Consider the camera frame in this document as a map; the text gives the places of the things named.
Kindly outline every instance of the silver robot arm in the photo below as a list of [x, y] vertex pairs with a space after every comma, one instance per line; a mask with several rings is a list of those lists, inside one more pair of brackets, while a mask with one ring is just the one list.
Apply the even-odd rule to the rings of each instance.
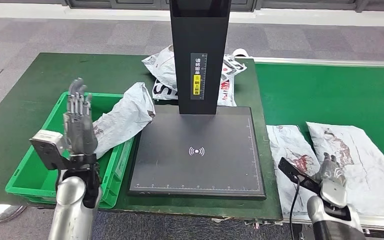
[[[31, 144], [49, 170], [58, 170], [56, 206], [48, 240], [91, 240], [92, 225], [102, 197], [98, 145], [92, 124], [90, 96], [84, 98], [83, 80], [69, 88], [64, 136], [40, 130]], [[63, 157], [68, 150], [69, 159]]]
[[346, 179], [335, 156], [325, 153], [319, 172], [313, 176], [300, 172], [285, 158], [278, 168], [297, 184], [297, 193], [301, 186], [317, 194], [307, 202], [316, 240], [366, 239], [357, 211], [347, 204]]
[[83, 204], [86, 193], [85, 182], [77, 176], [71, 176], [58, 185], [56, 207], [48, 240], [91, 240], [92, 224], [101, 199], [102, 190], [95, 207]]

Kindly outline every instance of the gray carpet floor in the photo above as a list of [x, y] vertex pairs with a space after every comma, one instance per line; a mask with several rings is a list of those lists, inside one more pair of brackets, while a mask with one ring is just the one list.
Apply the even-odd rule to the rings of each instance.
[[[0, 240], [45, 240], [54, 211], [27, 208], [0, 223]], [[289, 225], [253, 229], [242, 220], [216, 223], [207, 217], [98, 212], [93, 240], [289, 240]]]
[[[151, 55], [171, 44], [169, 22], [0, 18], [0, 102], [40, 52]], [[254, 57], [384, 61], [384, 27], [230, 24], [226, 52]], [[28, 208], [0, 240], [46, 239], [53, 211]], [[241, 220], [99, 212], [94, 240], [287, 240], [289, 226]]]

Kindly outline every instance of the black pillar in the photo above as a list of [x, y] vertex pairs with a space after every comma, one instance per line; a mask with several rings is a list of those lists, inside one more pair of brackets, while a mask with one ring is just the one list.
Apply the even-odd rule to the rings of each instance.
[[216, 114], [231, 0], [170, 0], [180, 114]]

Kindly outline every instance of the green plastic crate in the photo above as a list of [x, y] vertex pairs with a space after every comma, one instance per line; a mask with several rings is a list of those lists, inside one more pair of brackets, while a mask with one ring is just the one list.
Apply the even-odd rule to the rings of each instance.
[[[93, 121], [102, 114], [111, 111], [113, 106], [123, 97], [122, 94], [91, 94]], [[62, 93], [42, 129], [64, 134], [63, 113], [67, 111], [67, 96], [68, 92]], [[110, 209], [116, 204], [132, 144], [133, 138], [114, 147], [98, 159], [100, 177], [102, 178], [100, 208]], [[64, 157], [68, 157], [68, 155], [67, 151], [63, 153]], [[31, 202], [53, 204], [56, 202], [55, 181], [57, 174], [56, 170], [46, 169], [33, 146], [30, 146], [5, 190], [7, 193], [23, 196]]]

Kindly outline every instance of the plastic package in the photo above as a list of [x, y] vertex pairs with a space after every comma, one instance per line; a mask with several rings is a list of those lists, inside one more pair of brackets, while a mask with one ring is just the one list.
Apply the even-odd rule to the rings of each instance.
[[110, 112], [93, 122], [93, 131], [98, 140], [96, 157], [99, 159], [108, 150], [134, 137], [153, 117], [154, 103], [145, 83], [136, 82]]
[[321, 163], [335, 155], [346, 178], [347, 203], [366, 216], [384, 216], [384, 154], [355, 126], [307, 122]]
[[[317, 161], [311, 146], [304, 139], [299, 128], [295, 125], [267, 125], [267, 134], [270, 141], [271, 155], [274, 161], [274, 173], [276, 175], [282, 212], [289, 214], [297, 185], [278, 169], [281, 158], [285, 158], [301, 172], [312, 176], [319, 171], [320, 164]], [[293, 208], [293, 215], [307, 215], [307, 201], [314, 192], [301, 187]]]
[[[164, 48], [161, 52], [145, 58], [142, 62], [157, 79], [152, 88], [152, 98], [155, 100], [177, 100], [173, 46], [170, 45]], [[246, 69], [247, 67], [237, 62], [233, 55], [224, 55], [218, 92], [218, 106], [237, 106], [235, 102], [234, 77]]]

